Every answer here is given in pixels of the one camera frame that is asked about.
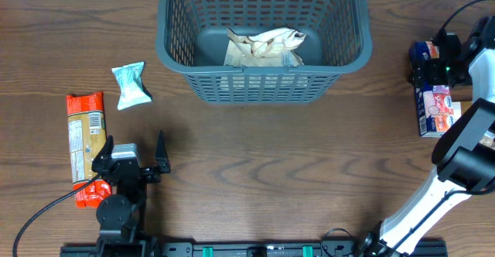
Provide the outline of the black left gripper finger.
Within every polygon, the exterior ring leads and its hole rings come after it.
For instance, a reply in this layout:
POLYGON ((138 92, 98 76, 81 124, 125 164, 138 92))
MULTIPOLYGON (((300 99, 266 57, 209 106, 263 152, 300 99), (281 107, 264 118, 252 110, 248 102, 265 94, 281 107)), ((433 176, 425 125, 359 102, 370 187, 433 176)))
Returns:
POLYGON ((165 140, 164 140, 163 131, 159 132, 159 137, 157 140, 157 146, 155 149, 155 161, 156 161, 157 167, 159 168, 160 173, 170 173, 171 172, 170 161, 169 161, 169 157, 167 155, 166 148, 165 148, 165 140))
POLYGON ((111 153, 114 148, 114 140, 113 136, 109 135, 105 144, 101 148, 100 152, 94 157, 92 162, 92 171, 93 172, 103 172, 111 160, 111 153))

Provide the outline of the red orange snack packet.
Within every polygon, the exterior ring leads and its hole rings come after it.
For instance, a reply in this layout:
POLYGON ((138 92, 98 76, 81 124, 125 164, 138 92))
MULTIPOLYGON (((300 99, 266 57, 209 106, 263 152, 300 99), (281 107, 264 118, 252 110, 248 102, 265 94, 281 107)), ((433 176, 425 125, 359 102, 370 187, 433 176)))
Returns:
POLYGON ((66 106, 73 189, 88 184, 74 195, 76 206, 97 207, 112 194, 111 185, 102 179, 89 183, 96 176, 92 162, 107 140, 104 94, 68 95, 66 106))

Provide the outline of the blue tissue pack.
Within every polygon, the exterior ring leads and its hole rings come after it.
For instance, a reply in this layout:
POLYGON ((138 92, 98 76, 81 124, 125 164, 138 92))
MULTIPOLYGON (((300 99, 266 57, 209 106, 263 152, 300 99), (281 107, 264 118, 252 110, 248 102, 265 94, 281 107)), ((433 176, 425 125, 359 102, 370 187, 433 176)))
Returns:
POLYGON ((411 73, 409 82, 415 94, 418 134, 420 137, 439 138, 460 117, 459 105, 452 101, 448 85, 429 83, 439 61, 439 48, 431 41, 414 43, 409 49, 411 73))

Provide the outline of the mint green wipes packet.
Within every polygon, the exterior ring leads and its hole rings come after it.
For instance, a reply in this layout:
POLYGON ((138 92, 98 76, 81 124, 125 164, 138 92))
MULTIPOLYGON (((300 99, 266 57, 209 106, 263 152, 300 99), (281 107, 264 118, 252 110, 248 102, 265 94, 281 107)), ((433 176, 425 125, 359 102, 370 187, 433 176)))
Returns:
POLYGON ((145 91, 142 83, 144 67, 145 62, 141 61, 111 69, 121 90, 118 110, 152 101, 151 95, 145 91))

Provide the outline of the brown white snack bag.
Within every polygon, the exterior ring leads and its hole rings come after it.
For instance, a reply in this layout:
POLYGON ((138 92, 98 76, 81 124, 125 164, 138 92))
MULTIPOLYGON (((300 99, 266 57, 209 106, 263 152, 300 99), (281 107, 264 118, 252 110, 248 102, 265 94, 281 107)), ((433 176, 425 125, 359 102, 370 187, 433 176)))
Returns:
MULTIPOLYGON (((461 115, 464 115, 466 111, 472 106, 471 101, 461 101, 460 102, 460 107, 461 107, 461 115)), ((494 149, 494 134, 492 132, 488 132, 485 134, 482 139, 480 140, 480 144, 483 144, 485 146, 490 147, 491 149, 494 149)))

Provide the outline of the beige snack bag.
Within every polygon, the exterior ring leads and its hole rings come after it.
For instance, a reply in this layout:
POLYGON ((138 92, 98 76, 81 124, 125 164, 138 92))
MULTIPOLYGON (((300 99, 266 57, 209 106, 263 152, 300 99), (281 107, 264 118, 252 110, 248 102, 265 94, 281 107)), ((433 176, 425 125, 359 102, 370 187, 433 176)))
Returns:
POLYGON ((287 27, 253 36, 236 34, 227 28, 229 39, 224 66, 297 67, 303 59, 295 52, 307 34, 287 27))

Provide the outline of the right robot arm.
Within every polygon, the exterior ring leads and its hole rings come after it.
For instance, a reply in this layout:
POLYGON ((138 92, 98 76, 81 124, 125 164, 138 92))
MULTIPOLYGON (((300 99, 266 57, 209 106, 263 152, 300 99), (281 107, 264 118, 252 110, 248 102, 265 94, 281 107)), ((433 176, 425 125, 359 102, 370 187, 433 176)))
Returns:
POLYGON ((415 87, 470 85, 473 103, 435 145, 427 180, 399 211, 354 242, 349 256, 411 256, 450 209, 494 191, 494 151, 480 142, 494 127, 494 18, 479 19, 464 43, 441 28, 431 42, 413 45, 409 58, 415 87))

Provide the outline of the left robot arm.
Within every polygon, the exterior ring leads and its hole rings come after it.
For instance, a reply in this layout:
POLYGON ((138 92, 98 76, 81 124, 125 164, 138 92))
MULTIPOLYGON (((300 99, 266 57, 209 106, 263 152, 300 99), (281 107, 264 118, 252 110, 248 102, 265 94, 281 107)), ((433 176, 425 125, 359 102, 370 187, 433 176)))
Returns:
POLYGON ((161 181, 162 169, 142 167, 137 146, 116 146, 110 135, 93 160, 92 170, 115 189, 97 207, 100 230, 96 255, 160 256, 159 240, 145 233, 145 213, 147 186, 161 181))

